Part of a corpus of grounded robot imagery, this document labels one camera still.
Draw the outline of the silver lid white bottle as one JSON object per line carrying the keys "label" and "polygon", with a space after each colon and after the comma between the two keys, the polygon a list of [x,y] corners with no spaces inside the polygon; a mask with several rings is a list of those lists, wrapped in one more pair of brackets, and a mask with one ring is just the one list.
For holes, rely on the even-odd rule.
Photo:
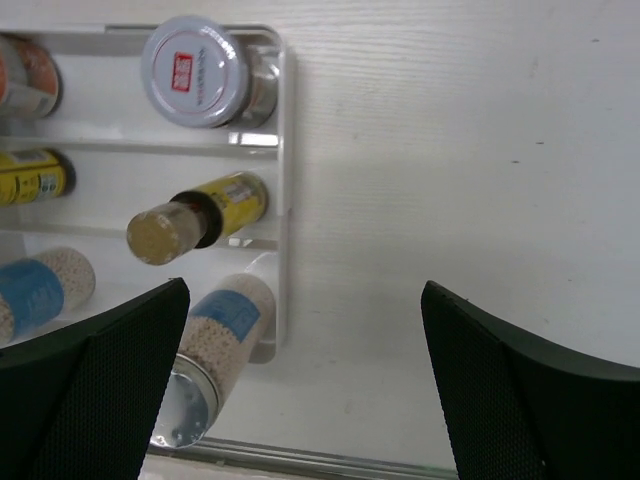
{"label": "silver lid white bottle", "polygon": [[56,247],[1,266],[1,344],[21,339],[83,305],[96,274],[79,251]]}

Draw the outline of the yellow label bottle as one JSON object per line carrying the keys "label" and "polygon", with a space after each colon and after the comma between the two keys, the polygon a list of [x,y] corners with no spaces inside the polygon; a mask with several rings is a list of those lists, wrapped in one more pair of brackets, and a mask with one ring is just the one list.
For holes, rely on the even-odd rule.
{"label": "yellow label bottle", "polygon": [[142,262],[165,265],[257,222],[268,205],[261,177],[249,171],[233,173],[135,215],[127,226],[127,243]]}
{"label": "yellow label bottle", "polygon": [[70,194],[76,171],[53,149],[1,152],[1,206],[29,204]]}

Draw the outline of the brown spice jar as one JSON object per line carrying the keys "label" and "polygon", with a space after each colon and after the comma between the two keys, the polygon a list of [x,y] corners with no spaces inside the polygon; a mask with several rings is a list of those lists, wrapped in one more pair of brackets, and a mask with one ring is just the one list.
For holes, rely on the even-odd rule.
{"label": "brown spice jar", "polygon": [[147,98],[167,120],[191,128],[258,127],[275,111],[279,67],[266,33],[241,33],[201,16],[160,24],[141,55]]}
{"label": "brown spice jar", "polygon": [[61,80],[49,52],[30,40],[1,36],[1,116],[39,119],[51,114]]}

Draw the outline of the silver lid blue bottle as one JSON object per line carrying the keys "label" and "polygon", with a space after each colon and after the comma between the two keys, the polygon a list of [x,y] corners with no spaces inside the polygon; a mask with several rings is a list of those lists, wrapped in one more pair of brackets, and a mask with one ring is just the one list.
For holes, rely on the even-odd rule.
{"label": "silver lid blue bottle", "polygon": [[182,449],[207,434],[275,316],[272,290],[248,273],[223,278],[191,308],[152,445]]}

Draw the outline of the white tiered tray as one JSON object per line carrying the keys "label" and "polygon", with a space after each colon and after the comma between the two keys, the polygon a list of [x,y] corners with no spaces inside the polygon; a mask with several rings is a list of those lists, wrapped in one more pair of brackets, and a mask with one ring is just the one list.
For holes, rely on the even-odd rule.
{"label": "white tiered tray", "polygon": [[[1,259],[66,246],[88,258],[97,278],[93,296],[54,319],[50,328],[87,319],[175,277],[183,278],[192,300],[199,301],[222,278],[246,271],[266,282],[277,302],[276,319],[251,360],[273,360],[287,327],[292,205],[295,65],[283,39],[263,25],[232,27],[272,65],[278,104],[260,127],[204,130],[170,123],[148,101],[140,56],[152,33],[149,25],[5,26],[2,33],[47,50],[63,93],[55,112],[44,119],[3,119],[1,146],[57,150],[73,164],[77,183],[66,197],[4,208]],[[269,207],[260,221],[164,266],[132,255],[126,228],[134,215],[239,171],[257,174],[268,188]]]}

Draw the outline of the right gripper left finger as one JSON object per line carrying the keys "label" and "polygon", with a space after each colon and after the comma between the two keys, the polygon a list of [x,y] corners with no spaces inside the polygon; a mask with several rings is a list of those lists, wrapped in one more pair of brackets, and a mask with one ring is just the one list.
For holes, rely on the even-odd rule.
{"label": "right gripper left finger", "polygon": [[137,478],[189,304],[175,278],[3,348],[2,478]]}

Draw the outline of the aluminium frame rail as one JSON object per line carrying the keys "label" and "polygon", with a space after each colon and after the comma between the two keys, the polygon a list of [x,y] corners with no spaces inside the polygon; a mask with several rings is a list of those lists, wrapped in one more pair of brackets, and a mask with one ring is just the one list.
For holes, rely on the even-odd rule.
{"label": "aluminium frame rail", "polygon": [[193,446],[171,450],[150,445],[155,456],[246,468],[312,479],[456,479],[453,469],[374,460],[340,454],[205,438]]}

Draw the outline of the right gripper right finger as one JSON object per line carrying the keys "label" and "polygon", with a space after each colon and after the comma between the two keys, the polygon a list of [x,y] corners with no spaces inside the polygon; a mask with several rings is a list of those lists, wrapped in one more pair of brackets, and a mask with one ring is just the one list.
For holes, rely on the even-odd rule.
{"label": "right gripper right finger", "polygon": [[421,313],[459,478],[638,478],[638,368],[553,343],[434,281]]}

